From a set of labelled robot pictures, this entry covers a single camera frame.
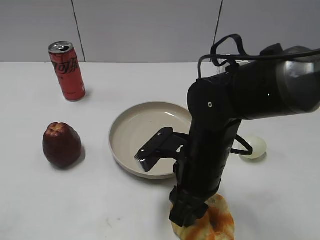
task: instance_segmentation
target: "plate rim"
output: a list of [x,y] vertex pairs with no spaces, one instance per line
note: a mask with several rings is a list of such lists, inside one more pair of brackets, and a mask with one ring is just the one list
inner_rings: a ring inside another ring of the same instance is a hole
[[142,102],[142,103],[139,103],[139,104],[136,104],[136,105],[133,105],[129,108],[127,108],[126,110],[122,111],[115,119],[114,121],[112,122],[110,128],[109,128],[109,131],[108,131],[108,145],[109,145],[109,149],[112,153],[112,156],[113,156],[113,159],[124,169],[126,170],[127,172],[129,172],[130,174],[133,174],[135,176],[138,176],[140,178],[144,178],[144,179],[153,179],[153,180],[162,180],[162,179],[170,179],[170,178],[173,178],[175,177],[175,174],[172,172],[172,173],[169,173],[169,174],[162,174],[162,175],[150,175],[150,174],[143,174],[143,173],[140,173],[140,172],[137,172],[137,171],[134,171],[130,168],[128,168],[127,166],[125,166],[125,164],[123,164],[119,159],[118,157],[116,156],[112,146],[111,146],[111,131],[113,130],[113,127],[115,126],[115,123],[116,121],[122,116],[124,115],[126,112],[128,112],[129,110],[133,109],[133,108],[136,108],[140,105],[147,105],[147,104],[168,104],[168,105],[173,105],[173,106],[176,106],[176,107],[179,107],[180,109],[182,110],[185,110],[187,111],[189,114],[190,112],[188,111],[188,109],[186,109],[185,107],[179,105],[179,104],[175,104],[175,103],[172,103],[172,102],[167,102],[167,101],[147,101],[147,102]]

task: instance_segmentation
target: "apple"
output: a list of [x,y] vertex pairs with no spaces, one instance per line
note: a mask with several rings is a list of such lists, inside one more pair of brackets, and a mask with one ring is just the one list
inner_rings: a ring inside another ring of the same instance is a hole
[[82,153],[78,133],[63,122],[53,122],[47,127],[42,139],[42,148],[48,161],[60,169],[72,165]]

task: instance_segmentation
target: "white egg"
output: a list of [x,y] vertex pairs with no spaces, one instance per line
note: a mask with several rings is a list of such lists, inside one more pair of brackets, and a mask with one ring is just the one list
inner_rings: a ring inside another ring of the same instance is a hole
[[[260,158],[267,151],[267,143],[261,137],[255,135],[249,135],[244,137],[244,140],[252,147],[252,154],[249,156],[243,156],[247,159],[257,159]],[[239,143],[240,150],[246,150],[242,144]]]

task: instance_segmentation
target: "beige plate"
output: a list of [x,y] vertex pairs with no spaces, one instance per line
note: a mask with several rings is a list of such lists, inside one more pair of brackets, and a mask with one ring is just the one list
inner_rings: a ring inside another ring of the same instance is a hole
[[149,172],[135,160],[137,151],[158,130],[172,127],[175,132],[189,133],[192,117],[181,106],[167,102],[147,102],[131,107],[112,124],[109,146],[114,159],[128,172],[146,179],[174,177],[172,158],[160,159]]

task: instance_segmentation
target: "red soda can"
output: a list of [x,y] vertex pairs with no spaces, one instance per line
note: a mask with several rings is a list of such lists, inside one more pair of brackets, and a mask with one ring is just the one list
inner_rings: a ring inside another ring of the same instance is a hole
[[77,101],[86,95],[74,46],[57,41],[49,46],[49,55],[65,99]]

